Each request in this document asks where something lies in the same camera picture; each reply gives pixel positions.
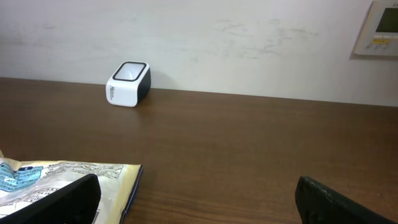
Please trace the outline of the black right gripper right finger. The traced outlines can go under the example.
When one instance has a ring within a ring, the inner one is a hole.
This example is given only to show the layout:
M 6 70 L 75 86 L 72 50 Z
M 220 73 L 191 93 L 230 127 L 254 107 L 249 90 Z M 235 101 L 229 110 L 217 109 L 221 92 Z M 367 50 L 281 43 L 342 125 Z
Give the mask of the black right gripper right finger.
M 396 224 L 309 176 L 301 176 L 295 204 L 303 224 Z

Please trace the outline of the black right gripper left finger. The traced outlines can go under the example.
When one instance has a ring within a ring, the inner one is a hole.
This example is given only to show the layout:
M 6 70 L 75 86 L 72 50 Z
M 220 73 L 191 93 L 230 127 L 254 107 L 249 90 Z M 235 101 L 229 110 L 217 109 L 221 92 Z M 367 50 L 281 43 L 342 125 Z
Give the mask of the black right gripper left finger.
M 92 224 L 100 198 L 98 177 L 88 174 L 1 218 L 1 224 Z

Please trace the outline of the cream snack bag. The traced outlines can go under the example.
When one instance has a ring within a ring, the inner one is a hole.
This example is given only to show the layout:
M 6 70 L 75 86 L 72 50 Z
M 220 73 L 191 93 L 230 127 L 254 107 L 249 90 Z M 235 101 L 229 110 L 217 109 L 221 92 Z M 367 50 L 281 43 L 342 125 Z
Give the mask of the cream snack bag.
M 1 218 L 88 174 L 101 188 L 94 224 L 122 223 L 137 192 L 141 165 L 76 161 L 16 161 L 1 157 Z

